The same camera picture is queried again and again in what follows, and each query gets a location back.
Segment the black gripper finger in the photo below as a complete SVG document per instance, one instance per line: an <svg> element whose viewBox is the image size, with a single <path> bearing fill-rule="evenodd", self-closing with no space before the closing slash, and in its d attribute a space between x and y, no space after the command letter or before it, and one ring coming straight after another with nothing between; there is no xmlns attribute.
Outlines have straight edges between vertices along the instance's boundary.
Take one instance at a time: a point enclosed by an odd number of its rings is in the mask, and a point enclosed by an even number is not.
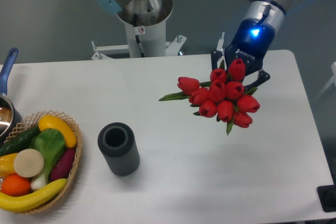
<svg viewBox="0 0 336 224"><path fill-rule="evenodd" d="M225 69L225 57L224 57L224 51L214 49L211 52L211 66L212 70L215 70L217 68L223 68Z"/></svg>
<svg viewBox="0 0 336 224"><path fill-rule="evenodd" d="M244 86L245 89L257 88L266 81L270 79L270 74L267 73L263 68L258 71L257 80L249 85Z"/></svg>

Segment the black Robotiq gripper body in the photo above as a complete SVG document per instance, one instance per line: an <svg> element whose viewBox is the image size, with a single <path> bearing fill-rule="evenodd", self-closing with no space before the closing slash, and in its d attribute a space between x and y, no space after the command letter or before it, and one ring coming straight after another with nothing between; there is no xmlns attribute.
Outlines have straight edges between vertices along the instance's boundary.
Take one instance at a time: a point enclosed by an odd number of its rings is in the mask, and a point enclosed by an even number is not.
<svg viewBox="0 0 336 224"><path fill-rule="evenodd" d="M241 22L228 47L224 50L226 66L237 58L246 66L245 75L250 75L263 67L264 56L275 37L275 31L252 19Z"/></svg>

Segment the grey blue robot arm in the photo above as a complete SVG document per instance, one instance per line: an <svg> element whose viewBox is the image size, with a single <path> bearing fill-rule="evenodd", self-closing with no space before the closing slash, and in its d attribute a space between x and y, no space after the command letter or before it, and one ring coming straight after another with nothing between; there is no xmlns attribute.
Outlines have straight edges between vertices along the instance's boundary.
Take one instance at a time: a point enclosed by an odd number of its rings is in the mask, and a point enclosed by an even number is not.
<svg viewBox="0 0 336 224"><path fill-rule="evenodd" d="M94 0L105 12L117 15L124 23L130 57L176 56L185 37L177 36L166 41L166 21L173 10L172 0ZM257 80L248 85L256 88L270 79L263 70L263 60L286 12L293 0L248 0L249 9L229 44L219 40L211 53L212 67L220 58L226 66L235 59L242 59L247 75L257 73Z"/></svg>

